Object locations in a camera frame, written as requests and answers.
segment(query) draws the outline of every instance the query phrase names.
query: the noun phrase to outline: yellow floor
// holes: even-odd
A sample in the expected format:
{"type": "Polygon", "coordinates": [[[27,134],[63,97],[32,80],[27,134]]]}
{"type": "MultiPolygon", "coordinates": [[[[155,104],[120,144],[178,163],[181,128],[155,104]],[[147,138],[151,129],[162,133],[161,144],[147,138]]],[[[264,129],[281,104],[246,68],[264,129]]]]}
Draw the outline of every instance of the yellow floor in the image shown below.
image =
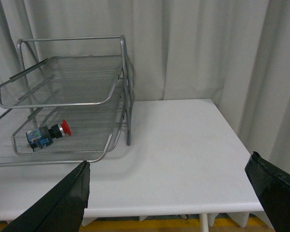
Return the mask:
{"type": "MultiPolygon", "coordinates": [[[[0,231],[6,223],[0,223],[0,231]]],[[[80,228],[81,232],[200,232],[199,219],[165,219],[145,221],[93,221],[80,228]]],[[[217,218],[210,232],[274,232],[257,217],[250,217],[248,225],[240,228],[230,218],[217,218]]]]}

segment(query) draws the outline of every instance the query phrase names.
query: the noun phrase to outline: wire mesh tray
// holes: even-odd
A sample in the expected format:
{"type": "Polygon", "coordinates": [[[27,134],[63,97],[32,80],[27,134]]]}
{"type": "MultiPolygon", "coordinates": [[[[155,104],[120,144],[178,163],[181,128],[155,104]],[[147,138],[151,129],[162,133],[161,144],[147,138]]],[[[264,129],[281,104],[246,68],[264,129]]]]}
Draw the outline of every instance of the wire mesh tray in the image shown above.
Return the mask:
{"type": "Polygon", "coordinates": [[[52,57],[0,85],[3,108],[97,105],[122,74],[121,55],[52,57]]]}
{"type": "Polygon", "coordinates": [[[98,106],[10,109],[0,117],[0,166],[99,161],[119,138],[124,115],[121,86],[107,103],[98,106]],[[26,132],[65,119],[72,135],[50,146],[31,149],[26,132]]]}

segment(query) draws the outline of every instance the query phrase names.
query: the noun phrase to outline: metal desk organizer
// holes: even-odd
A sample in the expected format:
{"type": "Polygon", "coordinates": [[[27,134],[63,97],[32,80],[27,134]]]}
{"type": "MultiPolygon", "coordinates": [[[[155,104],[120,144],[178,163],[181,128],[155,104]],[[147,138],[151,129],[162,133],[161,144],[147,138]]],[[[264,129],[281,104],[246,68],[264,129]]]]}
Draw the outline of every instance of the metal desk organizer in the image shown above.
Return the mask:
{"type": "Polygon", "coordinates": [[[24,71],[0,85],[0,166],[100,161],[115,148],[121,129],[131,144],[133,80],[124,36],[19,40],[24,71]],[[118,40],[120,54],[54,56],[39,62],[29,43],[118,40]],[[22,45],[35,65],[25,70],[22,45]],[[72,136],[34,151],[26,132],[65,119],[72,136]]]}

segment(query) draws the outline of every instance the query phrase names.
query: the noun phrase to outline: white curtain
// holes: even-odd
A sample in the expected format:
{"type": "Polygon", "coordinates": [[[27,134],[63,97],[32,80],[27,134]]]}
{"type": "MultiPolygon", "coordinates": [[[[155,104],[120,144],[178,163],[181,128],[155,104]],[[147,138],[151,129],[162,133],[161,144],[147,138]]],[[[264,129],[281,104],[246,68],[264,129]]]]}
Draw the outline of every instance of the white curtain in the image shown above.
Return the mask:
{"type": "Polygon", "coordinates": [[[1,0],[0,83],[19,69],[18,38],[121,34],[136,100],[211,98],[250,152],[290,173],[290,1],[1,0]]]}

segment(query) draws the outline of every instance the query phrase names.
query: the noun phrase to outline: white table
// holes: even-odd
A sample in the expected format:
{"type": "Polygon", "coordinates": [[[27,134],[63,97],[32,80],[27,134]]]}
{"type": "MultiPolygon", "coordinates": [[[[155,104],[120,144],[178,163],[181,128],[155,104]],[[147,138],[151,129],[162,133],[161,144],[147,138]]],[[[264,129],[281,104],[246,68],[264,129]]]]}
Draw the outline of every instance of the white table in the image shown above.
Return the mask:
{"type": "MultiPolygon", "coordinates": [[[[132,144],[91,164],[85,218],[262,211],[249,153],[211,100],[135,102],[132,144]]],[[[13,220],[76,164],[0,168],[0,220],[13,220]]]]}

